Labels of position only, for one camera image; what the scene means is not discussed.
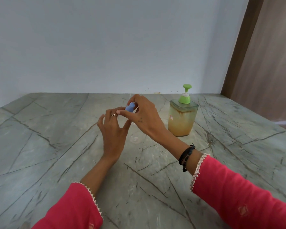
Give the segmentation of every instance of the red garment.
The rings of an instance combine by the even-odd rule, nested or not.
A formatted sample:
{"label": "red garment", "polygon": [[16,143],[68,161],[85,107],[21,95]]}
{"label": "red garment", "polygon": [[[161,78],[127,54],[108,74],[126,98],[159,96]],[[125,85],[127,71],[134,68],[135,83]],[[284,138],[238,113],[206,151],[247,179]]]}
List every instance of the red garment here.
{"label": "red garment", "polygon": [[192,189],[234,229],[286,229],[286,203],[207,156]]}
{"label": "red garment", "polygon": [[99,229],[103,218],[88,189],[72,183],[62,198],[32,229]]}
{"label": "red garment", "polygon": [[[192,192],[234,229],[286,229],[286,203],[210,156],[201,164]],[[87,188],[72,183],[32,229],[98,229],[102,223]]]}

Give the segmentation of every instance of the lace trim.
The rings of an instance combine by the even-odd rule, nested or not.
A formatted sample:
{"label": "lace trim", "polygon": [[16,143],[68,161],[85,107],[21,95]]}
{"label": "lace trim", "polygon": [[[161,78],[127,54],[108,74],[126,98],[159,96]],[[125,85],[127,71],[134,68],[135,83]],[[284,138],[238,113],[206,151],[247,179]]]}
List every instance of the lace trim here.
{"label": "lace trim", "polygon": [[89,193],[91,194],[91,197],[92,197],[92,199],[93,199],[93,201],[94,201],[94,204],[96,205],[96,208],[98,209],[98,211],[99,211],[101,217],[103,218],[102,212],[100,211],[101,209],[100,209],[100,208],[98,207],[98,205],[96,204],[95,197],[93,197],[93,194],[91,193],[90,188],[88,188],[88,187],[87,187],[84,183],[82,183],[82,182],[77,182],[77,183],[82,184],[82,185],[83,185],[84,187],[86,187],[86,189],[89,191]]}
{"label": "lace trim", "polygon": [[198,162],[198,164],[197,164],[197,168],[196,168],[196,170],[195,170],[195,173],[194,173],[193,178],[192,178],[192,181],[191,181],[191,192],[193,192],[194,184],[195,184],[196,178],[198,177],[199,170],[200,170],[200,166],[201,166],[203,160],[206,159],[206,157],[207,157],[208,155],[210,155],[210,154],[203,154],[203,155],[201,156],[201,158],[199,159],[199,162]]}

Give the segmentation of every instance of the marble countertop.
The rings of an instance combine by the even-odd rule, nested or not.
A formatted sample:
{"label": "marble countertop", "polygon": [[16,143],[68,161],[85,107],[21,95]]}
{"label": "marble countertop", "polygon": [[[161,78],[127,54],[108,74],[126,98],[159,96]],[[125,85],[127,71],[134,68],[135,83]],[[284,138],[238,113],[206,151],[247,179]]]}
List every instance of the marble countertop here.
{"label": "marble countertop", "polygon": [[[145,95],[168,124],[178,94]],[[32,93],[0,108],[0,228],[33,225],[102,155],[96,126],[129,94]],[[189,136],[197,149],[286,202],[286,130],[220,95],[199,104]],[[119,123],[126,120],[119,117]],[[103,228],[229,228],[190,192],[191,175],[132,125],[97,196]]]}

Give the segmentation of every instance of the blue object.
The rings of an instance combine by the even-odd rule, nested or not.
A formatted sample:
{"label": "blue object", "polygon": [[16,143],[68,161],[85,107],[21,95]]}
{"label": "blue object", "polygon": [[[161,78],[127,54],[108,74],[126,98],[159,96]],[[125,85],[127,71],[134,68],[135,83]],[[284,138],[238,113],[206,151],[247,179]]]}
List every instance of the blue object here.
{"label": "blue object", "polygon": [[133,112],[134,106],[135,106],[135,104],[133,102],[131,102],[128,106],[126,106],[125,110],[129,111],[129,112]]}

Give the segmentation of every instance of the brown door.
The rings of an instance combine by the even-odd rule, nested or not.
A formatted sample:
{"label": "brown door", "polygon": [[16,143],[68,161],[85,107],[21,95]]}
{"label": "brown door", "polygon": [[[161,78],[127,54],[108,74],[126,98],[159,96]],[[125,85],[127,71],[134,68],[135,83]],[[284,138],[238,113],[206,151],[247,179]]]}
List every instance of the brown door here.
{"label": "brown door", "polygon": [[[263,1],[240,64],[239,72],[227,74],[222,93],[234,77],[229,98],[271,121],[286,121],[286,0]],[[229,70],[236,66],[231,60]]]}

